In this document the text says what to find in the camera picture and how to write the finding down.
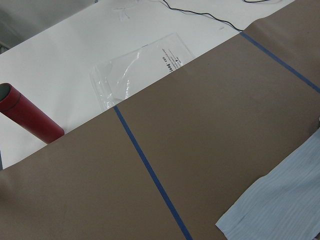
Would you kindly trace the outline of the red cylindrical bottle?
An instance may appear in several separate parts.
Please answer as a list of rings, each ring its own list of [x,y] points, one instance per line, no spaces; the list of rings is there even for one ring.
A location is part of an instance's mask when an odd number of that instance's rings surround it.
[[[9,83],[0,85],[0,112],[46,144],[65,134],[57,123]]]

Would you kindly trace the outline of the light blue button-up shirt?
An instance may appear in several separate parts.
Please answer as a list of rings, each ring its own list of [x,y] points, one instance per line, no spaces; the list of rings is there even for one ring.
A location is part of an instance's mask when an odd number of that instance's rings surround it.
[[[215,225],[228,240],[313,240],[320,233],[320,132],[254,182]]]

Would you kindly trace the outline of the clear plastic bag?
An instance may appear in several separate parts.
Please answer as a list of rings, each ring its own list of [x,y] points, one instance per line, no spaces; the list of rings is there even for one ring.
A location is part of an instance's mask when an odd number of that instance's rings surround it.
[[[147,88],[194,59],[177,33],[98,63],[89,77],[102,111]]]

